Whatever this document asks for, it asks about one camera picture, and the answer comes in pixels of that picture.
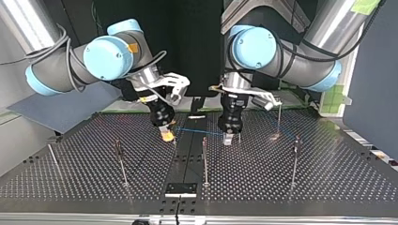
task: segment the metal frame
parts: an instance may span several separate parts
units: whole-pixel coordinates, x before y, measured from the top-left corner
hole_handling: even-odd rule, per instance
[[[302,33],[311,22],[299,4],[297,4],[295,14],[292,15],[294,1],[295,0],[233,0],[222,14],[222,34],[225,35],[232,26],[243,18],[243,16],[258,7],[274,8],[288,22],[290,22],[290,19],[294,16],[293,27],[299,33]]]
[[[176,224],[175,216],[140,216],[140,215],[85,215],[85,214],[0,214],[0,224],[8,221],[30,223],[33,221],[66,221],[69,224],[85,222],[129,223],[135,220],[149,221],[151,224]],[[183,224],[396,224],[398,219],[387,217],[202,217],[180,216]]]

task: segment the light blue joint cover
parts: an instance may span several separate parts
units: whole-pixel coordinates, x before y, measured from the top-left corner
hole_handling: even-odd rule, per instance
[[[304,89],[308,89],[311,91],[315,92],[325,92],[329,90],[334,84],[337,83],[337,80],[339,79],[340,74],[342,73],[343,66],[340,63],[340,61],[336,61],[334,63],[334,67],[331,70],[331,72],[328,74],[326,78],[324,78],[322,81],[309,86],[309,87],[302,87]]]
[[[129,19],[126,21],[115,23],[109,26],[107,31],[108,35],[115,35],[123,31],[139,31],[144,33],[144,31],[140,27],[140,24],[134,19]]]
[[[58,94],[63,94],[63,92],[55,91],[52,88],[44,85],[33,73],[32,66],[29,66],[25,72],[26,80],[29,86],[37,93],[43,96],[55,96]]]
[[[232,43],[232,54],[243,68],[265,67],[276,53],[275,37],[263,27],[252,27],[237,34]]]
[[[96,78],[112,81],[122,78],[132,67],[134,56],[129,44],[119,37],[102,36],[84,49],[84,64]]]

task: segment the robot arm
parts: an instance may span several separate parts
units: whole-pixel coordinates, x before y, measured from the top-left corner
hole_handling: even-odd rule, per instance
[[[384,2],[359,6],[360,1],[356,0],[328,0],[298,46],[280,40],[267,28],[234,26],[226,48],[228,71],[221,83],[224,93],[219,128],[224,132],[224,144],[231,144],[233,135],[241,132],[240,114],[249,96],[266,110],[281,104],[271,93],[252,88],[254,70],[303,89],[327,91],[342,72],[338,59],[347,55],[342,55],[344,47],[376,8],[367,27],[372,23]]]
[[[43,96],[83,91],[86,85],[126,78],[141,102],[149,107],[152,124],[163,139],[174,139],[168,126],[190,81],[175,73],[161,76],[156,63],[166,52],[153,57],[144,32],[135,20],[111,25],[108,36],[72,49],[65,29],[51,20],[40,0],[0,0],[0,16],[31,60],[26,70],[29,85]],[[166,100],[166,86],[173,87]]]

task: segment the perforated table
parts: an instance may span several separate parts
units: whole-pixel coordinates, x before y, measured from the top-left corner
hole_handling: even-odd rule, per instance
[[[276,140],[277,112],[246,111],[242,142],[232,146],[222,145],[219,115],[178,113],[176,147],[161,140],[147,114],[93,116],[54,145],[59,166],[43,149],[0,179],[0,212],[398,218],[398,173],[312,110],[283,111]],[[293,185],[297,135],[303,150]],[[202,185],[205,137],[209,187]],[[165,198],[171,183],[196,184],[197,197]]]

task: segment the metal rod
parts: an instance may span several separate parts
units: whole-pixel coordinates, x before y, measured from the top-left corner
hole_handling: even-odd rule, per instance
[[[51,156],[53,157],[53,161],[54,161],[55,165],[58,166],[58,160],[56,159],[53,147],[51,146],[50,143],[48,143],[47,146],[50,149],[50,153],[51,153]]]
[[[124,182],[125,182],[124,185],[128,186],[129,182],[127,180],[126,171],[125,171],[125,168],[124,168],[124,165],[123,165],[123,160],[120,160],[120,167],[122,168],[122,172],[123,172],[123,178],[124,178]]]
[[[278,109],[278,127],[276,130],[276,133],[279,134],[280,128],[281,128],[281,116],[282,116],[282,105],[279,105]]]
[[[176,151],[176,136],[173,139],[173,145],[175,146],[175,157],[178,155],[177,151]]]
[[[202,157],[203,157],[203,161],[204,161],[204,164],[205,164],[205,183],[204,183],[204,185],[205,185],[205,187],[208,187],[208,186],[210,186],[210,184],[208,182],[208,177],[207,177],[207,138],[203,138],[202,144],[203,144]]]
[[[295,152],[295,164],[293,166],[293,177],[292,177],[292,188],[296,185],[295,179],[296,179],[296,170],[297,170],[297,165],[298,165],[298,158],[299,155],[301,154],[301,146],[302,146],[302,140],[300,136],[296,136],[294,145],[293,145],[293,150]]]
[[[296,179],[296,169],[298,165],[298,154],[295,154],[295,165],[293,166],[293,176],[292,176],[292,187],[296,185],[295,179]]]
[[[120,163],[120,169],[122,170],[123,173],[123,179],[124,179],[123,186],[127,187],[130,184],[129,181],[127,180],[126,169],[123,164],[123,149],[120,139],[115,140],[115,155],[116,155],[116,160]]]

